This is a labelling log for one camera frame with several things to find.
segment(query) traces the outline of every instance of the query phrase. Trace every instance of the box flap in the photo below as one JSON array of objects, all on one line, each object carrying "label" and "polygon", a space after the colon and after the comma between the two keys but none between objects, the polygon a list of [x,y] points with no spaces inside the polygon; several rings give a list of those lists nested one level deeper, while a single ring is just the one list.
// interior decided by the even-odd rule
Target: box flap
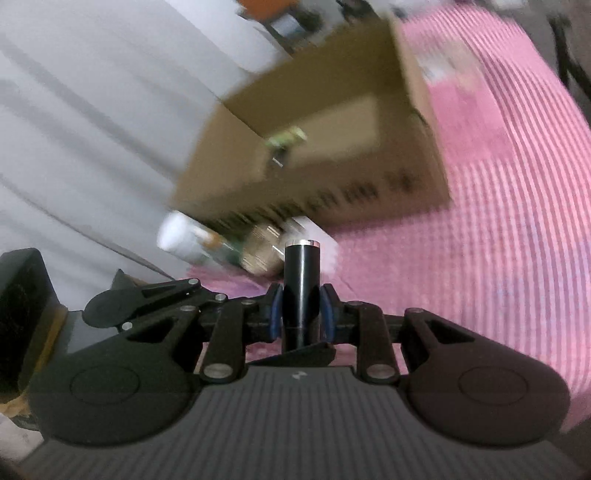
[{"label": "box flap", "polygon": [[199,202],[239,189],[252,181],[252,157],[262,139],[218,105],[180,176],[173,204]]},{"label": "box flap", "polygon": [[408,97],[413,108],[423,117],[426,123],[433,129],[436,125],[435,113],[431,105],[431,94],[423,78],[423,73],[418,65],[417,58],[412,52],[404,33],[402,23],[395,16],[389,19],[392,37],[395,39],[398,57],[402,65],[402,76]]},{"label": "box flap", "polygon": [[258,77],[224,101],[262,137],[367,93],[399,91],[404,84],[389,22],[349,27],[318,47]]}]

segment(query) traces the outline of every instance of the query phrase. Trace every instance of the pink striped fabric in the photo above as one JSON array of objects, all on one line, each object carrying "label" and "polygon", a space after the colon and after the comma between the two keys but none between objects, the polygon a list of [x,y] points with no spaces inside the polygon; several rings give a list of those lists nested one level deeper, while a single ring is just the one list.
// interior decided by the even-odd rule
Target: pink striped fabric
[{"label": "pink striped fabric", "polygon": [[[573,397],[568,429],[591,415],[591,131],[515,23],[454,7],[409,21],[405,33],[469,46],[506,142],[483,149],[466,138],[470,154],[450,154],[462,132],[448,128],[434,91],[441,135],[457,135],[441,139],[454,145],[444,149],[453,206],[331,232],[342,254],[328,280],[344,300],[392,314],[420,306],[550,365]],[[243,275],[193,274],[234,296],[264,290]]]}]

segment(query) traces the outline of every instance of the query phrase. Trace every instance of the metal pin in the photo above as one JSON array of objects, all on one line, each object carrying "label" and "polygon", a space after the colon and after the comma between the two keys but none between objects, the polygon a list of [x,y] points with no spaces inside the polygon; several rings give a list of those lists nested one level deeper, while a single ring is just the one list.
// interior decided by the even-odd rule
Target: metal pin
[{"label": "metal pin", "polygon": [[203,369],[203,373],[209,378],[227,378],[232,375],[233,369],[227,364],[211,364]]},{"label": "metal pin", "polygon": [[373,364],[366,370],[367,375],[376,380],[386,380],[396,374],[396,370],[386,364]]}]

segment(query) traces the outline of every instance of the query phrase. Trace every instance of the open cardboard box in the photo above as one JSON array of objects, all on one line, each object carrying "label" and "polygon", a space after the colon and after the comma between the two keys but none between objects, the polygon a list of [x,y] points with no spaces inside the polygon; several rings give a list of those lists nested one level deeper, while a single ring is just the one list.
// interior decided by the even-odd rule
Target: open cardboard box
[{"label": "open cardboard box", "polygon": [[[272,135],[307,141],[270,170]],[[395,19],[339,31],[227,98],[172,207],[219,232],[308,216],[320,226],[446,203],[429,92]]]}]

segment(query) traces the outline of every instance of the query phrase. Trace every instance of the white wall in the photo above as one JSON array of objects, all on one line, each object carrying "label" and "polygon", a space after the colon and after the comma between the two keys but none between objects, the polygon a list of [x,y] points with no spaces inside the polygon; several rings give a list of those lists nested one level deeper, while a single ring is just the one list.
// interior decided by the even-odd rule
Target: white wall
[{"label": "white wall", "polygon": [[241,7],[234,0],[166,1],[236,64],[249,72],[263,72],[282,56],[255,22],[236,14]]}]

